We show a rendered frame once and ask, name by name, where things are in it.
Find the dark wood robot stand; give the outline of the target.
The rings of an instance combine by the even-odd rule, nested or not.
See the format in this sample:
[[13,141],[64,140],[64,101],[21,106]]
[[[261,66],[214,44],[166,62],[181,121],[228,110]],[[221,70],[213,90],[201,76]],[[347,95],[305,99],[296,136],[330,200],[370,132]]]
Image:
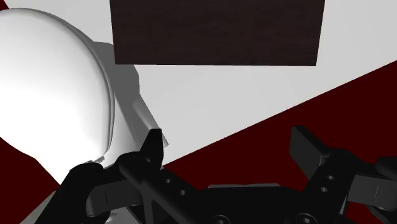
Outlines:
[[117,64],[315,66],[325,0],[109,0]]

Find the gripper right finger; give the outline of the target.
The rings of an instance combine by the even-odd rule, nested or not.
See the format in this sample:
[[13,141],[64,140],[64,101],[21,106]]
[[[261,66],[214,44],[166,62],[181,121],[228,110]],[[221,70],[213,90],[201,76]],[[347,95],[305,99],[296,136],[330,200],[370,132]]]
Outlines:
[[382,224],[397,224],[397,156],[370,164],[300,125],[291,129],[289,154],[309,179],[290,224],[355,224],[345,215],[351,202],[365,205]]

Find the white toilet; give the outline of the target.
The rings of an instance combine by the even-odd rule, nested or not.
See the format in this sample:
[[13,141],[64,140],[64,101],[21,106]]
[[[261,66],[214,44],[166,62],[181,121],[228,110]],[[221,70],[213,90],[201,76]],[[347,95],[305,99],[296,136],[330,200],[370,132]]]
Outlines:
[[0,11],[0,138],[58,183],[83,162],[113,165],[157,123],[133,65],[50,13]]

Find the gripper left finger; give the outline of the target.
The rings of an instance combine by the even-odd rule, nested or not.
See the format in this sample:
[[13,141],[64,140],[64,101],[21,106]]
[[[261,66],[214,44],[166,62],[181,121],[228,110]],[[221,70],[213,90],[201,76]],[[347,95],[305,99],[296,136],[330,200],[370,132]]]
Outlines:
[[111,212],[134,207],[142,224],[200,224],[191,186],[161,167],[162,131],[149,131],[140,151],[120,155],[105,169],[89,162],[72,168],[34,224],[107,224]]

